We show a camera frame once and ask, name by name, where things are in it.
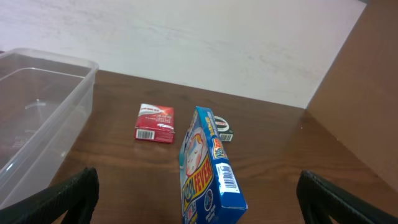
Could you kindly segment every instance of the wooden table surface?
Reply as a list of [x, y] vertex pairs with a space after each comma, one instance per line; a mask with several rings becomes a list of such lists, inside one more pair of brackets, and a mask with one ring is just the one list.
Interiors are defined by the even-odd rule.
[[[141, 103], [175, 108], [173, 144], [134, 140]], [[53, 183], [95, 167], [92, 223], [181, 223], [178, 150], [196, 105], [234, 130], [224, 148], [249, 205], [239, 223], [303, 223], [295, 195], [303, 169], [398, 215], [398, 194], [302, 109], [103, 71], [91, 117]]]

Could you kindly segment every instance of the cartoon face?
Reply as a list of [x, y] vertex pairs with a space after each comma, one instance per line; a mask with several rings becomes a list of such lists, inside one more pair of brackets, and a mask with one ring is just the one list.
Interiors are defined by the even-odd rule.
[[187, 176], [191, 176], [200, 165], [203, 146], [204, 143], [200, 133], [196, 133], [192, 137], [187, 154]]

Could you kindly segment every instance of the wall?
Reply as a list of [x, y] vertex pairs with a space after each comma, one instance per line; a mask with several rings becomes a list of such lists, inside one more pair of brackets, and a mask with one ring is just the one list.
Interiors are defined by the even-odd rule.
[[13, 0], [0, 50], [305, 108], [362, 13], [357, 0]]
[[371, 1], [309, 112], [398, 190], [398, 1]]

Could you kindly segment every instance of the brown wooden wall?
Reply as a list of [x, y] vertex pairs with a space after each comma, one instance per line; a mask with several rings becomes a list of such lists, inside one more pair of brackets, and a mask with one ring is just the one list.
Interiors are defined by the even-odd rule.
[[309, 112], [398, 190], [398, 1], [371, 1]]

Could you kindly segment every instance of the brown panel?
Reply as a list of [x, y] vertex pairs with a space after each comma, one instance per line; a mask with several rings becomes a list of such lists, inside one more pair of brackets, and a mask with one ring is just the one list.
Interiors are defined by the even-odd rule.
[[371, 1], [308, 106], [398, 190], [398, 1]]
[[[134, 140], [140, 103], [175, 108], [173, 144]], [[224, 147], [249, 205], [240, 223], [303, 223], [302, 169], [398, 216], [398, 194], [303, 109], [102, 71], [91, 117], [53, 183], [95, 167], [92, 223], [181, 223], [178, 150], [196, 105], [234, 129]]]

